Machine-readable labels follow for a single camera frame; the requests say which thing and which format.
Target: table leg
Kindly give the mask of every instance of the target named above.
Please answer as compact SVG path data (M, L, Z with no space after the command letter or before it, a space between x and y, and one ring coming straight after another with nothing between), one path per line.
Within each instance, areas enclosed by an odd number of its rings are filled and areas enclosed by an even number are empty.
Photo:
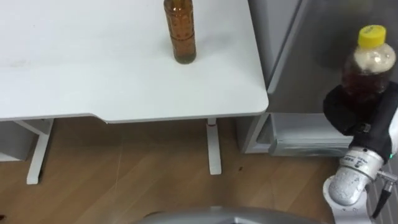
M15 121L15 123L39 135L26 178L27 184L38 184L45 151L47 149L47 144L49 143L53 119Z
M221 157L216 118L209 118L206 127L210 174L219 175L221 174Z

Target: bottle cap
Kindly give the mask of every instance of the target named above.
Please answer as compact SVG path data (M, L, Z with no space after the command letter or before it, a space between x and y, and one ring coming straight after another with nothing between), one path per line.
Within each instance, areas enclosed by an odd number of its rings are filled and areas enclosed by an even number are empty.
M378 47L386 41L386 28L380 25L363 27L359 31L358 45L364 48Z

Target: refrigerator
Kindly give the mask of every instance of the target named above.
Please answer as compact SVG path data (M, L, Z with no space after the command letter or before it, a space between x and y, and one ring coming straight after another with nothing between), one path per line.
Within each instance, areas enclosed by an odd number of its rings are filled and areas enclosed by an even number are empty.
M398 53L398 0L249 0L269 107L236 118L242 153L273 156L342 156L351 137L322 113L326 94L340 84L341 68L357 46L360 28L379 24ZM392 81L398 82L398 66ZM398 174L398 160L386 170ZM371 188L369 211L381 190ZM397 188L378 223L398 223Z

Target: floor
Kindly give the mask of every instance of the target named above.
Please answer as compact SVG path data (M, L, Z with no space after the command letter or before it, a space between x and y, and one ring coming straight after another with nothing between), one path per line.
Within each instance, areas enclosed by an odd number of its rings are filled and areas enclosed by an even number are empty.
M223 174L208 171L205 120L104 124L58 119L42 180L27 162L0 163L1 223L131 223L154 211L264 207L331 223L323 181L330 158L238 152L233 119L220 119Z

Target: bottle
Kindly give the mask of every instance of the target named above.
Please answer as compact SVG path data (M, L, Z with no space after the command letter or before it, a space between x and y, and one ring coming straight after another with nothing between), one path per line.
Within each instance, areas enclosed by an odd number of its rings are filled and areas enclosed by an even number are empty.
M197 56L192 0L164 0L167 23L177 62L188 64Z
M359 32L358 46L343 67L341 84L348 95L348 103L356 110L373 107L388 87L396 53L385 39L385 27L363 27Z

